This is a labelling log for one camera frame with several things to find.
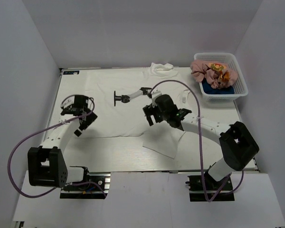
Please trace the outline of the white t shirt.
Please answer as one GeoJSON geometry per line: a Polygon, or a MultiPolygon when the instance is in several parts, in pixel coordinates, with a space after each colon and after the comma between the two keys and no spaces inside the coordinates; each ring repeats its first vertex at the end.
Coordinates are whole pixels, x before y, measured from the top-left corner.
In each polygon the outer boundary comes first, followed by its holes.
{"type": "Polygon", "coordinates": [[[85,138],[141,137],[143,147],[174,159],[183,131],[172,128],[165,121],[149,126],[143,108],[151,103],[146,95],[129,103],[114,102],[114,94],[130,95],[142,87],[168,94],[178,108],[189,108],[188,90],[181,82],[185,77],[177,70],[155,71],[156,65],[146,70],[104,70],[87,74],[85,94],[94,99],[98,118],[84,132],[85,138]]]}

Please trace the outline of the pink printed t shirt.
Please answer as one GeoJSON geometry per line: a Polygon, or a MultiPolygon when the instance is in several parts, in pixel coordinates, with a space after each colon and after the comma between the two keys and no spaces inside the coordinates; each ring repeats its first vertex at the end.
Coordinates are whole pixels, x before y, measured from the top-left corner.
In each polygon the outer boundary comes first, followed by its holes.
{"type": "Polygon", "coordinates": [[[202,83],[205,79],[214,89],[233,86],[238,79],[238,73],[219,62],[209,62],[196,59],[191,65],[191,75],[196,82],[202,83]]]}

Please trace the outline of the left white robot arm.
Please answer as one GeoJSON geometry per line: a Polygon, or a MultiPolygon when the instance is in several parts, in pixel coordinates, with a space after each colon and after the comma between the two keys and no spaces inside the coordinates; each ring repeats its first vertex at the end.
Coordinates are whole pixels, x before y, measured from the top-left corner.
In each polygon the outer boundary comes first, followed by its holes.
{"type": "Polygon", "coordinates": [[[61,104],[57,126],[39,147],[28,151],[28,177],[32,186],[63,188],[75,183],[82,190],[91,184],[87,168],[68,166],[63,156],[70,139],[79,137],[97,118],[93,99],[85,95],[67,97],[61,104]]]}

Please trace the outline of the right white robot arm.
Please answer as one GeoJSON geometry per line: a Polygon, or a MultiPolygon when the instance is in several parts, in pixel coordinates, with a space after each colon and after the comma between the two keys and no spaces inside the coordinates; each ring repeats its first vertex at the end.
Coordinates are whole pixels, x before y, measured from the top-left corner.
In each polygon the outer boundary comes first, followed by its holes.
{"type": "Polygon", "coordinates": [[[222,180],[234,171],[242,171],[259,152],[259,146],[244,123],[216,123],[194,114],[191,110],[179,109],[169,95],[160,95],[143,112],[148,124],[167,122],[170,127],[204,136],[220,145],[223,158],[215,162],[205,173],[205,184],[214,190],[222,180]]]}

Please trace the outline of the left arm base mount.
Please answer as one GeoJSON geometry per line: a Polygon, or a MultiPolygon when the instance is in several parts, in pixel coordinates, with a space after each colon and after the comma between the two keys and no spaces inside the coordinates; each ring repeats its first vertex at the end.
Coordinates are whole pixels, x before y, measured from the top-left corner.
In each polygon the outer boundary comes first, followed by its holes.
{"type": "Polygon", "coordinates": [[[60,191],[61,199],[104,200],[109,192],[111,174],[88,173],[83,181],[71,183],[60,191]]]}

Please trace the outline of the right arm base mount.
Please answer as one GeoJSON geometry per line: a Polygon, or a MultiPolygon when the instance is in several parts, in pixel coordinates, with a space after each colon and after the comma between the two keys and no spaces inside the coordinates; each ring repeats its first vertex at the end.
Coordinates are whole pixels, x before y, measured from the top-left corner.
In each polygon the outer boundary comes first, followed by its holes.
{"type": "MultiPolygon", "coordinates": [[[[205,178],[205,186],[207,190],[207,196],[211,199],[219,187],[223,184],[223,180],[220,182],[212,182],[205,178]]],[[[189,187],[189,197],[190,202],[207,202],[204,190],[202,186],[202,179],[200,175],[188,176],[188,181],[186,185],[189,187]]],[[[224,187],[221,189],[220,193],[213,199],[214,202],[227,202],[235,201],[234,193],[229,193],[233,190],[233,185],[231,178],[229,177],[224,187]]]]}

